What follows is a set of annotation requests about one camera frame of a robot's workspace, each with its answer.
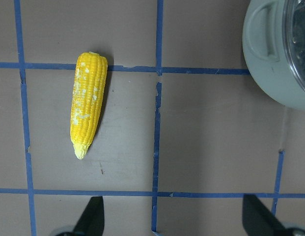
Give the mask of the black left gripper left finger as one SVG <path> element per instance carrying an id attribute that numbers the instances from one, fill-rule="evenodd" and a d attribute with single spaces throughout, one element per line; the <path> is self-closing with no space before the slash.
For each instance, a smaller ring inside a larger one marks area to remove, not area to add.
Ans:
<path id="1" fill-rule="evenodd" d="M 104 201 L 102 196 L 91 197 L 76 223 L 75 236 L 102 236 L 104 232 Z"/>

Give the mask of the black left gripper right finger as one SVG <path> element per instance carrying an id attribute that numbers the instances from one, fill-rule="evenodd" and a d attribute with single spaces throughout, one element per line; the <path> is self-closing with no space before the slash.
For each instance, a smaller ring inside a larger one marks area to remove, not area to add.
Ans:
<path id="1" fill-rule="evenodd" d="M 253 194 L 243 196 L 242 224 L 248 236 L 289 236 L 285 228 Z"/>

